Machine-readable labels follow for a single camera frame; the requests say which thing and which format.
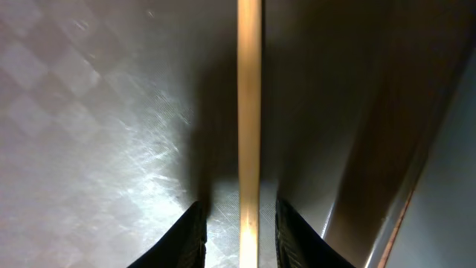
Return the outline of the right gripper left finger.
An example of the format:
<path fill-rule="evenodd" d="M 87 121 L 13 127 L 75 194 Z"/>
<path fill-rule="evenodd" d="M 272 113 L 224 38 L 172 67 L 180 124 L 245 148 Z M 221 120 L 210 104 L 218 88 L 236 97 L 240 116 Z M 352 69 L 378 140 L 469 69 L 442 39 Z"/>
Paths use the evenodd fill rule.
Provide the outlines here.
<path fill-rule="evenodd" d="M 169 230 L 128 268 L 204 268 L 207 219 L 194 202 Z"/>

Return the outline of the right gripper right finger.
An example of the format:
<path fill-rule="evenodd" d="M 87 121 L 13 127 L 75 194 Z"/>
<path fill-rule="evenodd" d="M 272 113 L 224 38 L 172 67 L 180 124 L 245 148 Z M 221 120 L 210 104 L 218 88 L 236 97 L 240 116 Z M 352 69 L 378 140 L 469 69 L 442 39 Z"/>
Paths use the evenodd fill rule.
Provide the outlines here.
<path fill-rule="evenodd" d="M 330 247 L 285 200 L 276 200 L 278 268 L 355 268 Z"/>

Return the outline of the wooden chopstick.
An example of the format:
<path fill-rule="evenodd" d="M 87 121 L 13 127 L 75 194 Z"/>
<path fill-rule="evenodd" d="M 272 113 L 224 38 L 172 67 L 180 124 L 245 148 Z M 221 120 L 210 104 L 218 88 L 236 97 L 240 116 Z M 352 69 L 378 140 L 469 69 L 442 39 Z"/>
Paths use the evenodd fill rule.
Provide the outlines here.
<path fill-rule="evenodd" d="M 237 1 L 239 268 L 257 268 L 260 221 L 262 2 Z"/>

